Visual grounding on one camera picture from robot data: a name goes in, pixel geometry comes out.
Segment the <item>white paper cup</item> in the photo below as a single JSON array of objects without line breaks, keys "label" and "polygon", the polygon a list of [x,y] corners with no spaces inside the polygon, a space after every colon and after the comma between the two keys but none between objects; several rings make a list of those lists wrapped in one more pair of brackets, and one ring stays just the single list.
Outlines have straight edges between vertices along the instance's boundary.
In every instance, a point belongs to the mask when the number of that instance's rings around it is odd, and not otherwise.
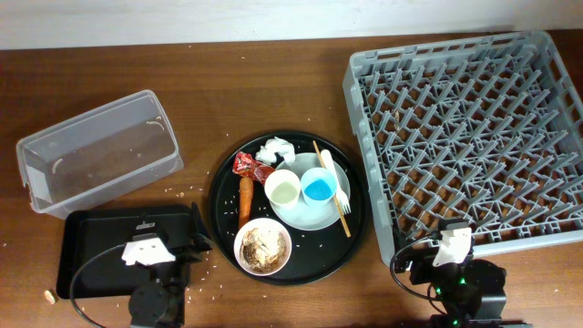
[{"label": "white paper cup", "polygon": [[297,204],[301,193],[300,179],[290,170],[275,170],[266,179],[264,192],[272,206],[291,210]]}]

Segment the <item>wooden chopstick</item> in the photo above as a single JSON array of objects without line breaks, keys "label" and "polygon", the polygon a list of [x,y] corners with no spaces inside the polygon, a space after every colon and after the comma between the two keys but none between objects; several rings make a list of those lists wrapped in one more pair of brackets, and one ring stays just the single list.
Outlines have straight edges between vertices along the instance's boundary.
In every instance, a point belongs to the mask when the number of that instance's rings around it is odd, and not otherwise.
[{"label": "wooden chopstick", "polygon": [[[318,145],[317,145],[317,143],[316,143],[316,141],[315,141],[315,140],[312,142],[312,144],[313,144],[313,147],[314,147],[314,149],[315,149],[315,152],[316,152],[316,154],[317,154],[317,156],[318,156],[318,159],[319,159],[319,161],[320,161],[320,163],[321,163],[321,166],[322,166],[323,168],[325,168],[325,167],[324,167],[323,160],[322,160],[322,157],[321,157],[321,154],[320,154],[320,152],[321,152],[320,148],[318,147]],[[334,196],[333,196],[333,200],[334,200],[334,204],[335,204],[335,206],[336,206],[337,210],[339,211],[339,214],[340,214],[340,220],[341,220],[341,224],[342,224],[342,226],[343,226],[343,229],[344,229],[344,233],[345,233],[345,235],[346,235],[346,237],[347,237],[347,238],[350,238],[350,237],[352,236],[352,234],[351,234],[351,231],[350,231],[350,229],[349,229],[349,227],[348,227],[347,221],[346,221],[346,219],[345,219],[345,216],[346,216],[347,214],[343,214],[342,208],[341,208],[341,206],[340,206],[340,204],[339,204],[339,201],[336,199],[336,196],[335,196],[335,194],[334,194]]]}]

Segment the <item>light blue cup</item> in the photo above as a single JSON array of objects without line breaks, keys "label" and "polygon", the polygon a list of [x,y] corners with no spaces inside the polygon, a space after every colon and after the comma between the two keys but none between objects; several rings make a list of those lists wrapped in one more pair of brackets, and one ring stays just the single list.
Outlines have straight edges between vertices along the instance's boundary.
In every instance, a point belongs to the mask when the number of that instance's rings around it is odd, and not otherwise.
[{"label": "light blue cup", "polygon": [[336,178],[326,168],[308,169],[301,177],[301,188],[305,203],[319,209],[335,195]]}]

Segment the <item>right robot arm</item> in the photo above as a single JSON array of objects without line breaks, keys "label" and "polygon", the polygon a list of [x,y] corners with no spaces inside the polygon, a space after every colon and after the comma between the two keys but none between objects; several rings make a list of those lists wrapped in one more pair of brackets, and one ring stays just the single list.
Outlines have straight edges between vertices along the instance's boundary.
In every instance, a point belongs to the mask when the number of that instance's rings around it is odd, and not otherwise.
[{"label": "right robot arm", "polygon": [[506,270],[474,257],[475,240],[461,218],[441,219],[436,231],[395,252],[389,269],[395,283],[437,311],[433,328],[527,327],[505,321]]}]

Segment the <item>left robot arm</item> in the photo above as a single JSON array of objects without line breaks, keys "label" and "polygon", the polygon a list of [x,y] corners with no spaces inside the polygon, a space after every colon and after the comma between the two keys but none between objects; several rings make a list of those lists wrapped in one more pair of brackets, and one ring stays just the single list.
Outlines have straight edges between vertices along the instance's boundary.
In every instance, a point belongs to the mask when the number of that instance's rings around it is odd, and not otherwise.
[{"label": "left robot arm", "polygon": [[147,208],[126,244],[122,260],[149,271],[130,296],[132,327],[181,327],[190,266],[201,262],[212,241],[197,204]]}]

